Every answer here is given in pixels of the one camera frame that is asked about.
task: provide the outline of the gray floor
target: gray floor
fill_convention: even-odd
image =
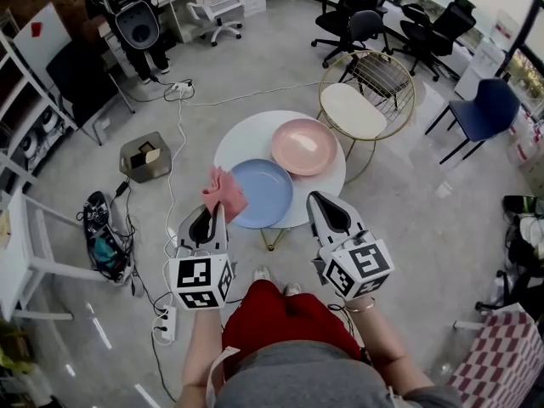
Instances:
[[[320,62],[330,51],[327,46],[309,46],[312,39],[327,37],[314,23],[319,12],[320,5],[307,0],[269,0],[266,13],[244,20],[241,40],[225,34],[216,48],[197,40],[170,50],[172,71],[161,79],[192,78],[196,86],[192,101],[196,103],[318,82],[324,72]],[[381,49],[380,43],[370,45]],[[502,265],[506,228],[502,196],[528,190],[507,160],[506,136],[485,144],[466,161],[460,162],[462,156],[458,155],[441,167],[439,160],[462,141],[460,130],[447,133],[450,119],[446,118],[430,137],[423,133],[443,103],[453,98],[452,85],[444,77],[432,82],[424,68],[415,80],[418,100],[412,122],[378,144],[368,170],[346,186],[341,196],[355,205],[366,226],[386,241],[397,269],[377,294],[377,301],[416,361],[429,369],[444,352],[445,343],[446,353],[455,346],[452,321],[473,317],[474,303],[485,297],[493,274]],[[162,87],[154,84],[140,87],[125,82],[124,86],[140,99],[162,95]],[[135,107],[134,116],[121,103],[108,113],[110,126],[102,147],[81,133],[66,140],[40,174],[41,188],[32,189],[31,195],[75,217],[92,191],[111,194],[123,180],[117,163],[124,143],[157,130],[174,152],[180,144],[177,103],[159,100]],[[201,203],[200,192],[207,185],[214,151],[229,129],[250,115],[278,109],[315,116],[317,87],[266,93],[220,106],[184,105],[183,123],[189,141],[174,166],[176,204],[171,228],[176,230],[184,216]],[[347,140],[340,141],[344,147],[348,145]],[[367,147],[357,145],[348,173],[353,171],[351,162],[362,162],[367,156]],[[167,179],[133,184],[132,188],[130,212],[138,229],[139,272],[156,298],[165,292],[162,247],[171,203]],[[124,206],[119,207],[124,213]],[[256,231],[231,226],[229,232],[231,257],[239,262],[230,299],[241,298],[252,269],[267,264],[281,284],[298,281],[324,303],[337,303],[333,290],[320,286],[310,265],[317,245],[308,227],[295,229],[274,253],[264,250]],[[74,244],[75,237],[58,241],[56,250],[73,264],[88,264],[81,248],[78,252],[72,245],[71,252],[66,251],[69,243]],[[134,389],[137,383],[160,406],[172,405],[158,377],[150,343],[154,315],[144,298],[132,298],[129,288],[60,278],[50,280],[49,288],[76,318],[56,324],[33,323],[30,328],[39,363],[67,406],[147,406]],[[235,305],[230,305],[223,310],[225,321],[234,309]],[[99,337],[94,319],[104,328],[112,349]],[[157,348],[167,386],[176,395],[191,325],[192,313],[179,308],[177,341]],[[66,365],[75,376],[68,373]]]

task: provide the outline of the round table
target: round table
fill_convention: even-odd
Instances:
[[[249,159],[273,160],[270,154],[270,143],[275,130],[287,121],[300,118],[315,119],[291,110],[271,110],[249,116],[236,124],[224,136],[215,153],[213,164],[229,171],[238,163]],[[293,183],[291,207],[281,221],[269,227],[282,229],[274,244],[268,245],[267,243],[270,251],[274,250],[283,230],[306,224],[309,221],[306,200],[311,191],[321,190],[334,196],[340,194],[346,179],[346,161],[338,141],[337,147],[337,156],[334,162],[323,173],[312,177],[291,175]]]

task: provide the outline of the red checkered cloth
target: red checkered cloth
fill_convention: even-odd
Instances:
[[[544,366],[544,343],[520,307],[487,317],[449,385],[464,408],[517,408]]]

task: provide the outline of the hand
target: hand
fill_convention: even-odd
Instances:
[[[345,304],[351,309],[366,309],[373,302],[374,299],[372,299],[372,296],[370,294],[367,294],[365,296],[357,297],[356,299],[352,299],[350,301],[345,301]]]

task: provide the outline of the person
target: person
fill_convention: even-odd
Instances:
[[[144,1],[150,5],[158,23],[159,19],[156,11],[156,6],[151,3],[151,0]],[[85,7],[87,9],[87,16],[90,20],[101,15],[105,17],[108,25],[111,28],[111,31],[119,40],[123,51],[127,55],[128,61],[132,64],[132,66],[138,73],[139,78],[143,84],[147,84],[151,81],[151,70],[150,66],[147,63],[147,59],[145,58],[145,51],[150,54],[151,58],[153,59],[153,63],[161,71],[161,74],[167,74],[170,71],[170,61],[165,54],[164,46],[162,45],[160,38],[157,39],[157,41],[147,50],[137,50],[136,48],[131,47],[131,45],[119,32],[119,29],[116,25],[115,15],[110,14],[106,10],[102,0],[85,0]]]
[[[455,389],[435,387],[417,368],[372,297],[346,303],[370,366],[314,295],[296,284],[282,295],[265,267],[253,279],[223,334],[218,310],[196,312],[178,408],[207,406],[208,375],[227,347],[240,351],[224,360],[216,408],[461,408]]]

